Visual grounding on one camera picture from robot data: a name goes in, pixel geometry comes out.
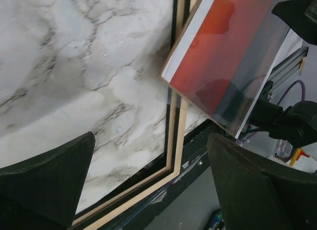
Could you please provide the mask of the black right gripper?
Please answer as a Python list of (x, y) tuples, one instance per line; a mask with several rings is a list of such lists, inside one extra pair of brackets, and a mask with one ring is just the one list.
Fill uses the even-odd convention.
[(317, 141), (317, 104), (300, 101), (283, 109), (266, 100), (259, 100), (250, 117), (250, 124), (268, 132), (273, 139), (288, 141), (301, 148)]

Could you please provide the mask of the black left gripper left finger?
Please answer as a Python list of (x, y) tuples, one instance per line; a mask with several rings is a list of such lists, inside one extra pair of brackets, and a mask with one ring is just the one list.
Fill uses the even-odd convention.
[(2, 230), (72, 226), (95, 148), (92, 132), (0, 170)]

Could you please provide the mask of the light wooden picture frame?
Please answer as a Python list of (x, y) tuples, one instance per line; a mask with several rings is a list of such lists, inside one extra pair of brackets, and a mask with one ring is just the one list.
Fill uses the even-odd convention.
[(97, 230), (180, 171), (187, 103), (160, 74), (197, 0), (114, 0), (95, 23), (85, 76), (102, 111), (74, 230)]

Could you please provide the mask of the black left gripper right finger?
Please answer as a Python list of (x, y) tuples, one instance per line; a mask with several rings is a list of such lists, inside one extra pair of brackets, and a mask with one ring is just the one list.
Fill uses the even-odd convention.
[(227, 230), (315, 230), (317, 177), (212, 133), (208, 155)]

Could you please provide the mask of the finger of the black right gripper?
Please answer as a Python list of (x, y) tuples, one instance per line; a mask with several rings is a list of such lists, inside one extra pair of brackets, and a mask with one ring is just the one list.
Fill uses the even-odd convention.
[(271, 12), (305, 42), (317, 44), (317, 0), (282, 1)]

